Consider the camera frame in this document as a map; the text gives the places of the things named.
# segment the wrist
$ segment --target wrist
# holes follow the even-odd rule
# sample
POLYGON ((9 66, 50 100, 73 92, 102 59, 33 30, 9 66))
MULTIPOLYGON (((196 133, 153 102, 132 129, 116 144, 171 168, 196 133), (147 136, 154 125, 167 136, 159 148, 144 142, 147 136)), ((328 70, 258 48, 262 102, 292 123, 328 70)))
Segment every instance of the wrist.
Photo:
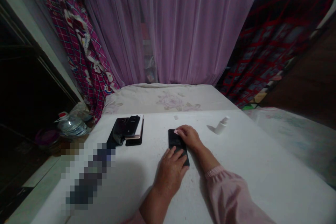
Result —
POLYGON ((198 154, 199 152, 201 152, 205 148, 206 147, 204 146, 204 144, 202 142, 200 142, 199 144, 193 146, 191 149, 195 154, 198 154))
POLYGON ((174 195, 171 195, 167 190, 164 190, 158 185, 153 185, 152 193, 160 198, 162 201, 167 202, 168 204, 171 202, 174 195))

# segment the white spray bottle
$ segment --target white spray bottle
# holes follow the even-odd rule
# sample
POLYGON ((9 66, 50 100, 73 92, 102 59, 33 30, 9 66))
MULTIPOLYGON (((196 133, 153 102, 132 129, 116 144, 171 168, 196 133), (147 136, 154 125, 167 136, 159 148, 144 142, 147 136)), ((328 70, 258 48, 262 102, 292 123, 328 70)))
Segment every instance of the white spray bottle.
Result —
POLYGON ((214 132, 219 135, 223 132, 224 128, 226 127, 228 120, 230 119, 230 117, 226 116, 222 121, 220 121, 217 125, 217 127, 215 128, 214 132))

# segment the hand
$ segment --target hand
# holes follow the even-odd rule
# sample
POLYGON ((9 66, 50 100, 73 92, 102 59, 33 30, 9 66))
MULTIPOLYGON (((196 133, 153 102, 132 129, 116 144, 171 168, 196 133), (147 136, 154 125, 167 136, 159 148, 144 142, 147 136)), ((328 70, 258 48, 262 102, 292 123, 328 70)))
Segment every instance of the hand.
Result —
POLYGON ((168 197, 169 200, 177 193, 185 173, 189 170, 188 166, 183 166, 187 160, 187 155, 181 157, 183 150, 181 149, 174 154, 175 150, 176 147, 174 146, 164 153, 153 186, 162 195, 168 197))
POLYGON ((203 146, 203 143, 198 136, 197 131, 189 126, 189 125, 182 125, 177 129, 178 135, 182 138, 185 144, 192 150, 195 151, 197 148, 203 146))

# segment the green object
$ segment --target green object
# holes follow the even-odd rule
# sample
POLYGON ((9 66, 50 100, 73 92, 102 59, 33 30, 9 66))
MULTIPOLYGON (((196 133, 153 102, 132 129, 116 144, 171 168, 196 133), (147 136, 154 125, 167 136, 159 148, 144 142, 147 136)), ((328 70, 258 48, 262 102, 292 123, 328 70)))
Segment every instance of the green object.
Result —
POLYGON ((245 107, 242 108, 242 110, 251 110, 251 109, 255 109, 255 107, 252 104, 247 104, 245 105, 245 107))

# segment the pink sleeve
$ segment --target pink sleeve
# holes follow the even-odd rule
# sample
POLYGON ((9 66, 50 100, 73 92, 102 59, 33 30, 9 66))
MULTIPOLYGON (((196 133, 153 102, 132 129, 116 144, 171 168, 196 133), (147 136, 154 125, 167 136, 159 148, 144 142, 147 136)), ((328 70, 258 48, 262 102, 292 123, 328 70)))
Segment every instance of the pink sleeve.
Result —
POLYGON ((217 166, 205 175, 217 224, 275 223, 251 199, 246 181, 217 166))
POLYGON ((121 224, 146 224, 146 222, 143 220, 142 215, 138 210, 131 219, 125 220, 121 224))

